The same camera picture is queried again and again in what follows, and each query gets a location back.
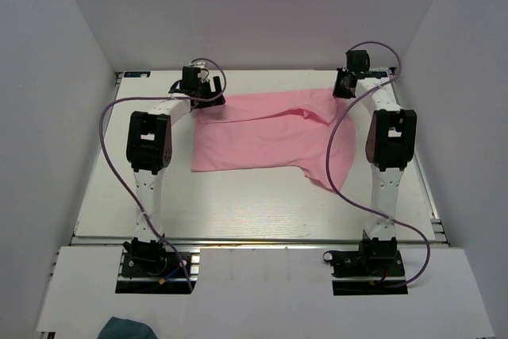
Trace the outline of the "pink t-shirt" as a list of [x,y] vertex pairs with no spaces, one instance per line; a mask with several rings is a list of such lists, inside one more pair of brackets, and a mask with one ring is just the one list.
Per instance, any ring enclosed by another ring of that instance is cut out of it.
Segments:
[[347,102],[329,88],[239,94],[196,113],[194,172],[300,168],[319,187],[341,189],[356,156]]

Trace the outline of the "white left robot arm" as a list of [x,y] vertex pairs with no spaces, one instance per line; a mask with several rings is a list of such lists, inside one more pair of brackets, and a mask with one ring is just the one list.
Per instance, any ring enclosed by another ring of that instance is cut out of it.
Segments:
[[126,158],[136,186],[137,217],[133,237],[142,242],[161,240],[161,197],[164,172],[172,158],[172,127],[195,109],[225,104],[224,73],[210,77],[210,59],[192,60],[182,69],[166,98],[148,111],[131,114]]

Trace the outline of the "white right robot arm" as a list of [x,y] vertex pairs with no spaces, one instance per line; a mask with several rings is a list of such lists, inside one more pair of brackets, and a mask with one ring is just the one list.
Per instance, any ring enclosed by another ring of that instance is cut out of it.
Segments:
[[402,175],[414,157],[417,115],[393,98],[388,74],[372,71],[370,56],[353,48],[345,54],[345,66],[337,70],[333,97],[359,99],[371,117],[365,156],[371,165],[372,220],[364,236],[391,241],[395,238],[395,215]]

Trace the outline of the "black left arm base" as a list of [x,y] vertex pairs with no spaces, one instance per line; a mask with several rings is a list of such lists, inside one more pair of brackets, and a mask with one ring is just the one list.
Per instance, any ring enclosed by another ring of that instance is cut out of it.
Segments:
[[119,295],[189,295],[198,278],[198,254],[175,253],[162,242],[136,238],[122,245]]

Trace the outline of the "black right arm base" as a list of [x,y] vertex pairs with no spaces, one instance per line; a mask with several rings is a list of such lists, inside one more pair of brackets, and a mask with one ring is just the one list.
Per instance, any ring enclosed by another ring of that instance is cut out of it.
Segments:
[[335,296],[406,295],[406,273],[398,242],[363,237],[358,249],[329,250],[324,262],[332,268]]

